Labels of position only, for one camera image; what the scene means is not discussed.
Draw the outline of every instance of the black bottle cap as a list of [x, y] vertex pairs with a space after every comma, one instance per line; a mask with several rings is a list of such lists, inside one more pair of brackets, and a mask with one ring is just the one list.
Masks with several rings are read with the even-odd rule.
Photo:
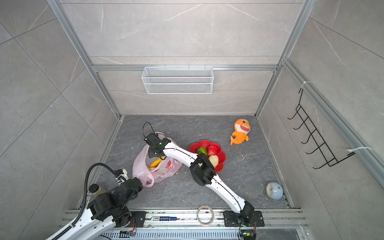
[[91, 193], [95, 193], [97, 190], [99, 190], [99, 185], [98, 184], [94, 183], [94, 184], [89, 186], [89, 191]]

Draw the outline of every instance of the red apple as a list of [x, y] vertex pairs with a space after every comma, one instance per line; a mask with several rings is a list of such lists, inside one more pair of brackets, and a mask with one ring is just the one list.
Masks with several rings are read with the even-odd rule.
[[207, 156], [216, 155], [217, 154], [217, 147], [216, 146], [208, 146], [207, 147]]

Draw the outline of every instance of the green fruit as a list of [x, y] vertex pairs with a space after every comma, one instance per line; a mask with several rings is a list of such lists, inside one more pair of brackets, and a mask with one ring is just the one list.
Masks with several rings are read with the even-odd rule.
[[200, 154], [200, 153], [204, 153], [205, 155], [207, 154], [207, 150], [203, 147], [199, 147], [197, 150], [196, 150], [196, 153], [197, 154]]

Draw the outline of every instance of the black hook rack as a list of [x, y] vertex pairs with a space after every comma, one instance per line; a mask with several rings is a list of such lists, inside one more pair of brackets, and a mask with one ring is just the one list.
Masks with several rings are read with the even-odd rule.
[[[312, 152], [306, 152], [306, 154], [312, 154], [312, 153], [314, 153], [316, 150], [319, 149], [320, 152], [321, 152], [321, 154], [322, 154], [322, 156], [324, 157], [326, 163], [324, 163], [324, 164], [321, 165], [320, 167], [314, 167], [314, 169], [320, 169], [320, 168], [324, 167], [324, 166], [327, 165], [327, 164], [328, 164], [328, 166], [332, 167], [333, 165], [338, 164], [338, 163], [340, 163], [341, 161], [343, 161], [343, 160], [345, 160], [345, 159], [351, 157], [352, 155], [354, 155], [355, 153], [354, 153], [354, 152], [351, 152], [351, 153], [349, 153], [345, 158], [343, 158], [342, 160], [337, 160], [337, 158], [334, 156], [333, 152], [332, 152], [331, 149], [329, 148], [328, 144], [325, 142], [323, 136], [321, 135], [321, 133], [319, 132], [319, 130], [317, 129], [317, 127], [315, 126], [315, 124], [313, 124], [313, 121], [310, 119], [310, 117], [308, 116], [308, 114], [306, 113], [306, 111], [303, 109], [303, 107], [302, 107], [301, 104], [300, 104], [300, 102], [301, 102], [301, 97], [302, 97], [302, 95], [303, 95], [303, 89], [302, 89], [302, 88], [299, 90], [299, 94], [300, 94], [300, 99], [299, 99], [299, 104], [297, 105], [297, 107], [296, 107], [296, 109], [295, 109], [295, 110], [296, 110], [296, 113], [293, 115], [293, 117], [288, 118], [288, 119], [289, 119], [289, 120], [292, 120], [296, 115], [298, 115], [298, 116], [300, 117], [300, 119], [303, 121], [303, 123], [302, 123], [298, 128], [293, 128], [293, 129], [294, 129], [294, 130], [298, 130], [299, 128], [302, 127], [302, 125], [304, 125], [304, 126], [307, 128], [308, 132], [310, 133], [310, 135], [308, 136], [307, 141], [306, 141], [306, 142], [301, 142], [302, 144], [307, 144], [308, 141], [309, 141], [309, 139], [310, 139], [311, 137], [313, 138], [314, 142], [316, 143], [317, 148], [316, 148], [315, 150], [313, 150]], [[299, 110], [300, 110], [300, 109], [303, 110], [303, 112], [305, 113], [306, 117], [303, 117], [302, 115], [300, 115], [300, 113], [299, 113]], [[311, 131], [311, 130], [309, 129], [309, 127], [307, 126], [307, 124], [305, 123], [307, 120], [309, 120], [309, 121], [312, 123], [312, 125], [313, 125], [313, 127], [314, 127], [314, 130], [313, 130], [313, 131]], [[317, 134], [321, 137], [321, 139], [322, 139], [322, 141], [323, 141], [323, 143], [320, 144], [320, 145], [319, 145], [319, 143], [316, 141], [315, 137], [313, 136], [313, 134], [314, 134], [315, 132], [317, 132]], [[325, 155], [324, 155], [324, 153], [323, 153], [323, 150], [320, 148], [320, 147], [323, 146], [323, 145], [325, 145], [325, 146], [328, 148], [329, 152], [332, 154], [332, 159], [329, 160], [329, 161], [328, 161], [327, 158], [325, 157]]]

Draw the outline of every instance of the orange shark plush toy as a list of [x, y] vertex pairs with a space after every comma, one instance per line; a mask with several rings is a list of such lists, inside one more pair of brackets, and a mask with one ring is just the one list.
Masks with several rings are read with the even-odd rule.
[[244, 140], [248, 141], [249, 138], [247, 134], [251, 130], [251, 126], [249, 125], [249, 122], [246, 119], [239, 119], [235, 122], [235, 131], [232, 133], [232, 136], [235, 136], [233, 138], [231, 136], [231, 145], [234, 144], [240, 144], [244, 142]]

